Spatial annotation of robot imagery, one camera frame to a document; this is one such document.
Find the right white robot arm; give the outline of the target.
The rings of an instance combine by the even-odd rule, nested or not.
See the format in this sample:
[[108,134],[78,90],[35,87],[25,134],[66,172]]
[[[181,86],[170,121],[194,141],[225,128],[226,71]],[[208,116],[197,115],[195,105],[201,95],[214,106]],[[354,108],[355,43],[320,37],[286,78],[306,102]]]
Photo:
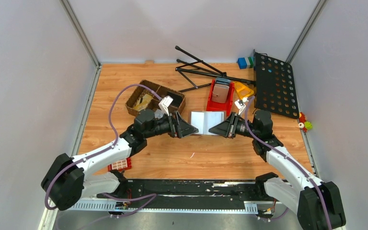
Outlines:
[[247,120],[232,112],[223,122],[209,129],[210,133],[234,138],[236,135],[253,139],[253,149],[265,162],[283,176],[261,175],[262,182],[254,187],[257,198],[273,197],[296,214],[304,230],[334,230],[346,225],[339,188],[324,182],[292,157],[284,144],[273,134],[273,121],[268,111],[254,113]]

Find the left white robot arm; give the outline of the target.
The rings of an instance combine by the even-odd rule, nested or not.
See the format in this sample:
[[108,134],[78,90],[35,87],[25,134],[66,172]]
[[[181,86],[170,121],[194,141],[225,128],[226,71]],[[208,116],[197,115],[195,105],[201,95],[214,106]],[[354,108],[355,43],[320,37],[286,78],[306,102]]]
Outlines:
[[147,146],[149,138],[168,134],[184,138],[198,129],[182,119],[178,112],[157,119],[150,109],[135,117],[126,131],[110,143],[88,153],[74,157],[58,155],[41,182],[45,191],[45,206],[49,210],[67,210],[81,198],[101,193],[111,193],[116,198],[127,194],[127,184],[116,171],[94,175],[100,169],[132,157]]

